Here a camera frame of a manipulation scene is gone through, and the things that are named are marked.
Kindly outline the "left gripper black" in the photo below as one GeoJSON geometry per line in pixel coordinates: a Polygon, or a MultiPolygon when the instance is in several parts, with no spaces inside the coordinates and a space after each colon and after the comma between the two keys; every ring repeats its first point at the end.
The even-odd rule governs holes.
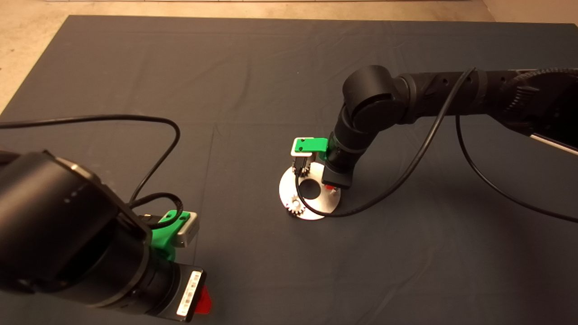
{"type": "Polygon", "coordinates": [[[147,315],[177,322],[190,322],[195,311],[208,315],[212,300],[208,286],[204,285],[206,277],[206,271],[200,267],[163,264],[150,286],[152,308],[147,315]]]}

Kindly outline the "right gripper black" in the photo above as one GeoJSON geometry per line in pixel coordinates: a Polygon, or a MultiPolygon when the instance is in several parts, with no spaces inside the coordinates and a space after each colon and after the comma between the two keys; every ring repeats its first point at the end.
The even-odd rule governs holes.
{"type": "Polygon", "coordinates": [[[354,160],[346,156],[328,155],[322,173],[327,190],[349,189],[353,184],[354,160]]]}

